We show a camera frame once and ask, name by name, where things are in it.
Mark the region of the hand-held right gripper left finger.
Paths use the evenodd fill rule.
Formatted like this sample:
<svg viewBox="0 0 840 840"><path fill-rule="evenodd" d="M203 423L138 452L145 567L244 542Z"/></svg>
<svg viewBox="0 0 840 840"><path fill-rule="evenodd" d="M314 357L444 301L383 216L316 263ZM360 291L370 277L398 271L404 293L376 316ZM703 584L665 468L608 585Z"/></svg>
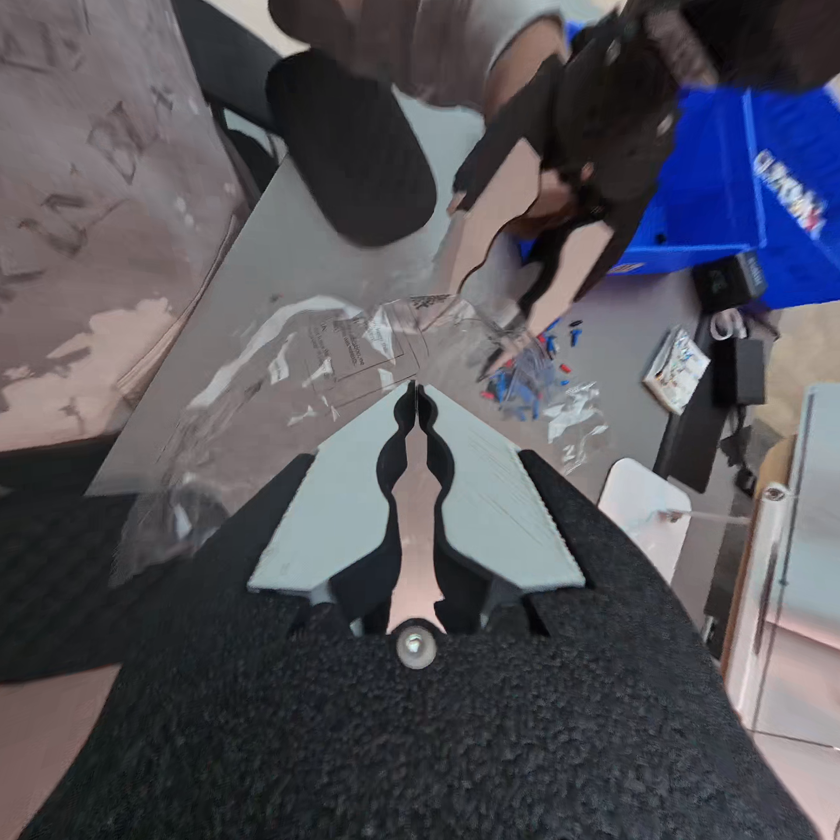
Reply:
<svg viewBox="0 0 840 840"><path fill-rule="evenodd" d="M355 636L389 633L403 567L396 491L413 474L409 380L328 437L250 575L250 593L337 607Z"/></svg>

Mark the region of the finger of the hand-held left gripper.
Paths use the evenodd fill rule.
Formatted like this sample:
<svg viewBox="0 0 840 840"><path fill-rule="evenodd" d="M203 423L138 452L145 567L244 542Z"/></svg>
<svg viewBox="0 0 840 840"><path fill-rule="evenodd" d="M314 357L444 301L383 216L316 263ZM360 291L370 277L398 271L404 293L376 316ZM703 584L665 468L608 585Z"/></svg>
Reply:
<svg viewBox="0 0 840 840"><path fill-rule="evenodd" d="M543 159L553 143L560 61L534 77L488 122L453 184L459 201L446 234L446 289L459 291L486 261L499 232L537 201Z"/></svg>
<svg viewBox="0 0 840 840"><path fill-rule="evenodd" d="M518 331L536 336L596 286L629 246L651 199L535 196L519 208L518 235L535 239L537 273L518 302Z"/></svg>

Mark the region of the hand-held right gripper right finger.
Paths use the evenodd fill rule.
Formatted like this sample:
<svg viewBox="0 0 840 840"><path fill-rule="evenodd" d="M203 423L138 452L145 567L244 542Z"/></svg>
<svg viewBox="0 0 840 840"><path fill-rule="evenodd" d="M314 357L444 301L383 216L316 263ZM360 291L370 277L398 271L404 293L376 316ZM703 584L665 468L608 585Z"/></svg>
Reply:
<svg viewBox="0 0 840 840"><path fill-rule="evenodd" d="M494 612L527 613L530 596L581 590L586 577L522 461L501 432L431 385L417 387L434 503L435 614L472 635Z"/></svg>

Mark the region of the clear bag with white stripe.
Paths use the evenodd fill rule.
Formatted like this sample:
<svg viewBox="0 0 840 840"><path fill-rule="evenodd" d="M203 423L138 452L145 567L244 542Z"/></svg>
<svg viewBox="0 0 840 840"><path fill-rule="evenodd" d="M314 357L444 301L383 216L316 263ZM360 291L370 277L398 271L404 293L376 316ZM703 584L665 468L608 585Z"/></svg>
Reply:
<svg viewBox="0 0 840 840"><path fill-rule="evenodd" d="M192 557L295 457L405 383L470 392L497 337L457 297L363 310L316 296L281 307L190 395L123 525L110 586Z"/></svg>

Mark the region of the person's left forearm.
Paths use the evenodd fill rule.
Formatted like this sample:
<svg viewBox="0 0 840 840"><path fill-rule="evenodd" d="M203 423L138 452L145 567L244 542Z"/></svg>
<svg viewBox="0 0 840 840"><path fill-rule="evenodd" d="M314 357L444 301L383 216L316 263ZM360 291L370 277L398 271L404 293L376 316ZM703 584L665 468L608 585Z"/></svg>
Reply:
<svg viewBox="0 0 840 840"><path fill-rule="evenodd" d="M269 1L284 34L349 73L437 108L483 112L491 72L525 30L546 24L564 47L564 2Z"/></svg>

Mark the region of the grey desk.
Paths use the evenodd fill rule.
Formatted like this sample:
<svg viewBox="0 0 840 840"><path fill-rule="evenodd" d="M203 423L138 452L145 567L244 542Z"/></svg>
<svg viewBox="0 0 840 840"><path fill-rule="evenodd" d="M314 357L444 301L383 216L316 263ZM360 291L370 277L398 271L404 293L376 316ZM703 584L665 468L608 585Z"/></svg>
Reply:
<svg viewBox="0 0 840 840"><path fill-rule="evenodd" d="M87 493L112 496L149 490L166 439L190 395L242 349L276 310L317 295L358 306L426 295L419 276L445 235L445 205L461 162L483 123L472 111L432 108L396 93L437 185L427 224L383 248L358 248L325 220L290 157L277 172L227 253L194 313L163 360ZM561 357L579 379L602 389L608 448L572 472L596 498L618 459L653 470L671 416L642 384L666 330L695 335L702 315L690 268L657 248L629 249L613 273L563 316Z"/></svg>

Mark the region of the clear plastic bag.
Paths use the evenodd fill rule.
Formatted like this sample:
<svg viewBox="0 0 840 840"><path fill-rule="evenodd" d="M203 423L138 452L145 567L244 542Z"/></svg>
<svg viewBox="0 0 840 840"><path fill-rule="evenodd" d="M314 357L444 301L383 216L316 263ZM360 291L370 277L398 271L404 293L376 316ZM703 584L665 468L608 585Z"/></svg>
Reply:
<svg viewBox="0 0 840 840"><path fill-rule="evenodd" d="M568 386L557 402L543 410L554 467L568 476L608 448L610 427L594 381Z"/></svg>

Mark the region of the scattered small toy brick pieces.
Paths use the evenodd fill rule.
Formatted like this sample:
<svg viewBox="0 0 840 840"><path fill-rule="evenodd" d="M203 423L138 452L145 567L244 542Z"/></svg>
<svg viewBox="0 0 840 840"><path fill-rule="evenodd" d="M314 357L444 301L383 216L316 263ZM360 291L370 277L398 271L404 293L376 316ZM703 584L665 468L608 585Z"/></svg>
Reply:
<svg viewBox="0 0 840 840"><path fill-rule="evenodd" d="M579 391L571 367L561 357L559 330L553 320L528 346L479 385L479 397L505 417L520 422L548 422L560 415Z"/></svg>

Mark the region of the white rounded plate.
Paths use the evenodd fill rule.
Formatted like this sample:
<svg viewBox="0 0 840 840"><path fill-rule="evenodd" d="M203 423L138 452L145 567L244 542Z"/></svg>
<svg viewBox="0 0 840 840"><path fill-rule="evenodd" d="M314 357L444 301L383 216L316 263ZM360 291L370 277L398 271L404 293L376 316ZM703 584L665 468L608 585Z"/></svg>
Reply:
<svg viewBox="0 0 840 840"><path fill-rule="evenodd" d="M671 584L690 525L689 496L636 460L621 458L607 474L597 507Z"/></svg>

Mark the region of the colourful instruction booklet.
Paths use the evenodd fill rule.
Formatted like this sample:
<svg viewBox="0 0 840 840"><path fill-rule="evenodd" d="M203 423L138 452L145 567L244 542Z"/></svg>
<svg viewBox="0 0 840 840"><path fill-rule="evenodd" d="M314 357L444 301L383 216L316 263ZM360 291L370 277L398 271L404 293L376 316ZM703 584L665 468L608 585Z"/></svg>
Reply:
<svg viewBox="0 0 840 840"><path fill-rule="evenodd" d="M642 384L668 413L680 417L710 363L689 333L676 326L666 333Z"/></svg>

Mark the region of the blue plastic box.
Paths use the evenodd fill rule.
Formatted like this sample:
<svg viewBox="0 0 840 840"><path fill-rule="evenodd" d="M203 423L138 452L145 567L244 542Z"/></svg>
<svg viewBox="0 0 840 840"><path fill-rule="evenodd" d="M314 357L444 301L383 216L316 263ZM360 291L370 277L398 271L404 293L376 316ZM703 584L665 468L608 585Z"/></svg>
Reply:
<svg viewBox="0 0 840 840"><path fill-rule="evenodd" d="M567 59L549 55L541 64L546 59L558 59L561 77L571 56L572 50ZM603 196L595 189L589 165L572 170L565 160L555 119L558 91L553 143L542 168L558 176L563 196ZM758 141L750 111L755 97L774 94L781 93L719 88L688 89L679 94L673 149L654 186L642 195L651 196L651 202L620 258L629 249L654 250L655 234L671 235L672 239L662 239L657 248L682 257L687 266L724 256L724 246L728 247L726 255L732 256L735 245L764 244L763 199L759 177L752 173Z"/></svg>

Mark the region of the black power adapter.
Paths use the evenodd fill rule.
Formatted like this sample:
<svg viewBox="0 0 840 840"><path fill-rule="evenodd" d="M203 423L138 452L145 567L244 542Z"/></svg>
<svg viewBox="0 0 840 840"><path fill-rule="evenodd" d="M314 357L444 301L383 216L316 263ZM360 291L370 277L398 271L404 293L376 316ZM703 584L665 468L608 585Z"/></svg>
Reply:
<svg viewBox="0 0 840 840"><path fill-rule="evenodd" d="M766 403L764 344L761 339L729 338L712 348L712 400L719 407Z"/></svg>
<svg viewBox="0 0 840 840"><path fill-rule="evenodd" d="M747 306L761 298L768 288L754 251L694 266L690 274L700 312L706 315Z"/></svg>

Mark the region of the black flat bar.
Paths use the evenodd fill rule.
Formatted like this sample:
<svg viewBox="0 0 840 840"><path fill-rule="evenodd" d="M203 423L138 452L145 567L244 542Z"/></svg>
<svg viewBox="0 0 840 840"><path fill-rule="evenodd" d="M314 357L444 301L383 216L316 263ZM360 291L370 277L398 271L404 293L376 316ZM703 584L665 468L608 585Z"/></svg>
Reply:
<svg viewBox="0 0 840 840"><path fill-rule="evenodd" d="M672 478L699 494L707 491L728 418L728 409L718 405L715 398L716 341L710 324L711 316L702 314L694 337L710 363L684 412L670 416L653 466L657 476Z"/></svg>

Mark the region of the black mesh chair seat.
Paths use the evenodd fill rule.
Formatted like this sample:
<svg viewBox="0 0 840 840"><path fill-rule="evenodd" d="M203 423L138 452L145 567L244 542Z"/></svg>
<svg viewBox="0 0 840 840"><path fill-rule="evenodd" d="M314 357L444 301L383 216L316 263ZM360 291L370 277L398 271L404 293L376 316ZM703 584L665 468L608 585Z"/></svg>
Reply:
<svg viewBox="0 0 840 840"><path fill-rule="evenodd" d="M112 584L136 496L86 492L114 442L2 455L2 685L126 664L172 621L183 552Z"/></svg>

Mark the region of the silver metal frame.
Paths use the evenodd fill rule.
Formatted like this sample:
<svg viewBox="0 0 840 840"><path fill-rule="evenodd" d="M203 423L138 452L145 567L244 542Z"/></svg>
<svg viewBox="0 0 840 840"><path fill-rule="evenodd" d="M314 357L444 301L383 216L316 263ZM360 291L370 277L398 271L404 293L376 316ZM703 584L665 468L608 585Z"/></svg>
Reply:
<svg viewBox="0 0 840 840"><path fill-rule="evenodd" d="M721 672L751 733L838 749L839 385L804 399L786 479L760 493Z"/></svg>

